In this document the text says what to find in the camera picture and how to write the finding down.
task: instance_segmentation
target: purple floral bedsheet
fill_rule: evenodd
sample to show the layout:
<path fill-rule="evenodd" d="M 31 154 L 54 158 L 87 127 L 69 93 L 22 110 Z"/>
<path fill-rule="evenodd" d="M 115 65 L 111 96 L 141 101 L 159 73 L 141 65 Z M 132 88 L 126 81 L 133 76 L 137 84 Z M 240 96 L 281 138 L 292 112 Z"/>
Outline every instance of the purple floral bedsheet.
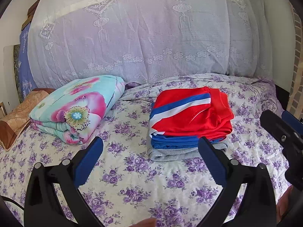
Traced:
<path fill-rule="evenodd" d="M 163 79 L 125 91 L 96 130 L 104 141 L 103 154 L 87 183 L 80 187 L 84 199 L 105 226 L 129 226 L 157 218 L 157 226 L 196 226 L 205 216 L 221 186 L 215 184 L 201 158 L 153 162 L 146 155 L 151 103 L 170 88 L 220 88 L 228 94 L 235 114 L 234 130 L 225 142 L 229 158 L 244 165 L 267 165 L 276 200 L 287 189 L 284 172 L 288 162 L 280 145 L 260 126 L 259 116 L 270 109 L 281 114 L 273 82 L 218 74 L 196 74 Z M 9 152 L 0 149 L 0 194 L 24 205 L 33 165 L 56 165 L 72 158 L 84 145 L 67 145 L 59 138 L 29 127 Z M 58 186 L 56 191 L 67 218 L 74 220 Z M 228 219 L 243 197 L 241 188 Z M 8 203 L 23 222 L 23 212 Z"/>

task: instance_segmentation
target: white stripe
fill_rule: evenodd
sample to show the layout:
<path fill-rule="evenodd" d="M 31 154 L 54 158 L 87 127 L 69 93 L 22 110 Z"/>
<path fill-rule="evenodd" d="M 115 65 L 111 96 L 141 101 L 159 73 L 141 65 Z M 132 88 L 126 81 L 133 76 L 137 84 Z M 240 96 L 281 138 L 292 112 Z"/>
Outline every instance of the white stripe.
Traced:
<path fill-rule="evenodd" d="M 165 111 L 163 113 L 159 113 L 159 114 L 155 114 L 149 121 L 149 136 L 151 137 L 151 134 L 154 133 L 156 134 L 160 134 L 160 132 L 158 132 L 157 130 L 153 129 L 153 125 L 157 122 L 159 122 L 161 119 L 165 119 L 168 117 L 172 117 L 176 114 L 178 114 L 179 112 L 182 112 L 183 110 L 189 108 L 189 107 L 193 107 L 193 106 L 198 106 L 198 105 L 202 105 L 202 104 L 210 104 L 211 103 L 211 99 L 210 98 L 206 98 L 206 99 L 202 99 L 202 100 L 196 100 L 196 101 L 192 101 L 189 103 L 186 103 L 184 105 L 175 107 L 173 109 L 170 109 L 168 111 Z"/>

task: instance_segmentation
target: floral blanket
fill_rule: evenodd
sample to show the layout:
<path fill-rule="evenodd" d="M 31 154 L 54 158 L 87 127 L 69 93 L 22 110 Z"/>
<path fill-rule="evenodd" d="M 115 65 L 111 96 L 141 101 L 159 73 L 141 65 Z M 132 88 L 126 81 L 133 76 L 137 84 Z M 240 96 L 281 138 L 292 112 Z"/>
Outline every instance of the floral blanket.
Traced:
<path fill-rule="evenodd" d="M 228 94 L 235 118 L 227 136 L 227 156 L 244 165 L 267 165 L 276 200 L 287 189 L 284 172 L 288 162 L 282 147 L 260 126 L 259 116 L 270 109 L 281 114 L 273 82 L 216 74 L 198 74 L 163 79 L 124 92 L 107 113 L 96 133 L 104 150 L 85 185 L 79 190 L 105 226 L 130 226 L 145 218 L 157 218 L 157 226 L 196 226 L 205 216 L 221 186 L 215 184 L 201 158 L 170 162 L 148 159 L 146 137 L 151 103 L 170 88 L 220 88 Z M 59 138 L 29 127 L 9 152 L 0 151 L 0 194 L 24 205 L 25 191 L 33 165 L 56 165 L 72 158 L 86 145 L 68 145 Z M 67 218 L 74 220 L 63 194 L 57 195 Z M 243 197 L 244 186 L 229 213 L 231 219 Z M 11 205 L 23 222 L 23 212 Z"/>
<path fill-rule="evenodd" d="M 76 79 L 55 90 L 29 114 L 33 127 L 69 144 L 83 144 L 124 92 L 122 78 Z"/>

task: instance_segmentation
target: brown pillow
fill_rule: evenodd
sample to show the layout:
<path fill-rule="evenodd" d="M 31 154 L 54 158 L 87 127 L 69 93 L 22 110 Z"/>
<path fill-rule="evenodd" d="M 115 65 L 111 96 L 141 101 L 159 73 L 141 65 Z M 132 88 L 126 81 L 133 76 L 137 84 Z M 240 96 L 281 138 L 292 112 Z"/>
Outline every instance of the brown pillow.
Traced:
<path fill-rule="evenodd" d="M 21 132 L 29 126 L 28 117 L 33 108 L 54 89 L 33 89 L 10 114 L 0 120 L 0 144 L 6 151 L 10 150 Z"/>

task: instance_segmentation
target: folded blanket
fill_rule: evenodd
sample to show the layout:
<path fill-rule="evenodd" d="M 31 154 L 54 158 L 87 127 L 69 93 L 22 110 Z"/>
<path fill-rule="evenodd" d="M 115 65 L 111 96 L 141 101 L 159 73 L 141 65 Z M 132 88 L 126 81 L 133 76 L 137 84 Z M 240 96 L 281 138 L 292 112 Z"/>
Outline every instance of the folded blanket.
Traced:
<path fill-rule="evenodd" d="M 147 142 L 147 155 L 152 161 L 164 162 L 174 160 L 184 160 L 201 157 L 197 146 L 193 148 L 179 148 L 179 149 L 161 149 L 153 148 L 151 146 L 151 139 L 148 136 Z M 227 146 L 224 143 L 215 143 L 213 147 L 226 151 Z"/>
<path fill-rule="evenodd" d="M 152 106 L 151 145 L 162 149 L 197 147 L 202 136 L 219 142 L 231 133 L 233 118 L 227 95 L 219 89 L 165 90 Z"/>
<path fill-rule="evenodd" d="M 34 128 L 63 142 L 83 144 L 124 92 L 122 78 L 102 75 L 76 79 L 62 86 L 29 114 Z"/>

